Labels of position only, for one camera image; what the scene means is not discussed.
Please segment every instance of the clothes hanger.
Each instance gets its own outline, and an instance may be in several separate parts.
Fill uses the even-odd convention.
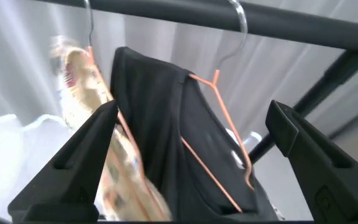
[[[224,116],[226,117],[229,125],[230,125],[230,128],[232,129],[238,143],[239,143],[239,146],[241,148],[241,151],[244,155],[244,159],[246,161],[246,174],[245,174],[245,182],[246,184],[252,189],[252,190],[255,190],[254,187],[251,185],[250,183],[250,175],[251,175],[251,172],[252,172],[252,163],[249,159],[249,156],[248,156],[248,153],[246,151],[246,148],[244,147],[242,143],[242,140],[240,138],[240,135],[236,129],[236,127],[234,126],[234,123],[232,122],[232,119],[230,117],[230,114],[229,112],[227,111],[226,109],[226,106],[224,105],[224,102],[222,100],[222,97],[219,93],[219,90],[216,86],[216,82],[218,81],[218,78],[219,78],[219,74],[220,74],[220,68],[221,68],[221,65],[223,64],[223,62],[225,62],[227,59],[237,55],[238,52],[240,52],[243,47],[244,47],[244,43],[246,41],[246,37],[247,37],[247,33],[248,33],[248,26],[247,26],[247,19],[246,19],[246,14],[245,14],[245,11],[244,9],[242,8],[242,6],[240,5],[240,2],[239,0],[228,0],[235,8],[236,8],[236,11],[237,11],[237,15],[239,17],[239,20],[240,20],[240,24],[241,24],[241,32],[244,33],[244,36],[241,40],[241,43],[240,45],[238,46],[238,48],[233,51],[232,53],[226,55],[225,57],[223,57],[220,62],[218,63],[218,67],[214,73],[214,77],[213,77],[213,80],[212,82],[210,81],[207,81],[207,80],[204,80],[194,74],[190,74],[190,77],[191,78],[194,78],[195,80],[198,80],[202,83],[205,83],[207,85],[209,85],[215,92],[215,95],[216,97],[218,98],[218,101],[219,101],[219,105],[221,107],[221,109],[223,110],[223,113],[224,113]],[[203,167],[203,169],[208,173],[208,175],[214,180],[215,184],[222,190],[223,194],[227,197],[227,199],[233,204],[233,206],[237,209],[237,211],[239,212],[242,212],[242,209],[240,208],[240,206],[238,206],[238,204],[234,201],[234,199],[228,194],[228,192],[226,191],[226,189],[222,186],[222,184],[215,178],[215,176],[212,174],[212,172],[207,168],[207,166],[204,164],[204,162],[197,156],[196,152],[191,148],[191,146],[186,142],[185,139],[181,138],[182,142],[184,143],[184,145],[190,150],[190,152],[196,157],[196,160],[200,163],[200,165]]]
[[[91,4],[90,4],[90,0],[84,0],[85,3],[85,8],[88,12],[88,21],[89,21],[89,36],[88,36],[88,56],[86,57],[88,59],[88,63],[94,68],[93,71],[95,71],[95,77],[101,82],[102,87],[104,89],[104,92],[106,93],[107,99],[109,101],[113,100],[114,97],[111,94],[111,92],[109,91],[109,89],[107,88],[106,83],[104,82],[103,76],[101,75],[98,66],[95,63],[95,59],[94,59],[94,53],[93,53],[93,47],[92,47],[92,33],[93,33],[93,28],[94,28],[94,22],[93,22],[93,13],[92,13],[92,8],[91,8]],[[150,198],[152,199],[152,202],[154,204],[154,207],[158,210],[158,214],[160,215],[160,218],[164,217],[164,213],[160,207],[160,205],[157,202],[157,199],[154,197],[153,193],[150,191],[149,187],[146,184],[145,181],[145,174],[144,174],[144,168],[143,168],[143,162],[142,162],[142,158],[140,156],[140,151],[139,151],[139,147],[136,144],[135,138],[133,137],[131,130],[129,129],[129,126],[127,124],[127,122],[125,121],[124,116],[122,115],[121,111],[118,111],[118,120],[121,123],[121,126],[123,127],[125,133],[127,134],[127,137],[129,139],[129,141],[131,142],[135,153],[136,153],[136,159],[139,163],[139,170],[140,170],[140,178],[142,181],[142,185],[144,186],[144,188],[147,191],[147,194],[150,196]],[[136,194],[136,191],[134,190],[133,186],[131,183],[129,183],[129,177],[126,175],[126,173],[123,170],[123,166],[121,165],[119,159],[117,158],[117,156],[115,155],[115,153],[112,153],[112,158],[114,163],[116,164],[117,168],[120,170],[120,173],[122,173],[124,175],[124,178],[126,179],[127,185],[131,188],[130,191],[132,192],[132,194],[135,196],[135,199],[137,200],[140,209],[143,211],[145,217],[147,217],[149,220],[149,216],[146,212],[146,209],[144,208],[144,206],[141,204],[140,202],[140,198],[138,197],[138,195]]]

